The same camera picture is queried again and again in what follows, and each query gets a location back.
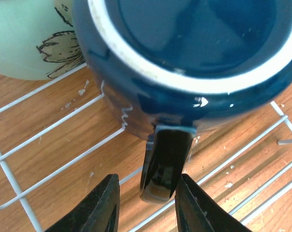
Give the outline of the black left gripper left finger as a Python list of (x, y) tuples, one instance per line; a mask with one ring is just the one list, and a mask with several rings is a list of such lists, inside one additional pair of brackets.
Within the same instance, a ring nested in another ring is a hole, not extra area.
[(117, 232), (120, 186), (117, 174), (108, 174), (73, 210), (47, 232)]

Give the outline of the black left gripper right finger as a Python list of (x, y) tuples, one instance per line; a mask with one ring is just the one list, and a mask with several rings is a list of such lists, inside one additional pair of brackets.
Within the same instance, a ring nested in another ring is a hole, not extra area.
[(182, 174), (175, 192), (177, 228), (180, 232), (249, 232), (223, 210), (191, 177)]

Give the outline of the dark blue ceramic mug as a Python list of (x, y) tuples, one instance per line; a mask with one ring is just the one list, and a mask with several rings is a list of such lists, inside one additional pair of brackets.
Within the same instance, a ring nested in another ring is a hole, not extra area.
[(122, 124), (146, 140), (140, 197), (172, 197), (193, 140), (292, 83), (292, 0), (75, 0), (75, 33)]

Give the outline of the green floral ceramic bowl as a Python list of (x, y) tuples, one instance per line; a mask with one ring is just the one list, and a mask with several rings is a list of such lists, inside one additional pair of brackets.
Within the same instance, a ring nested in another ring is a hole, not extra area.
[(0, 0), (0, 74), (55, 79), (85, 60), (71, 0)]

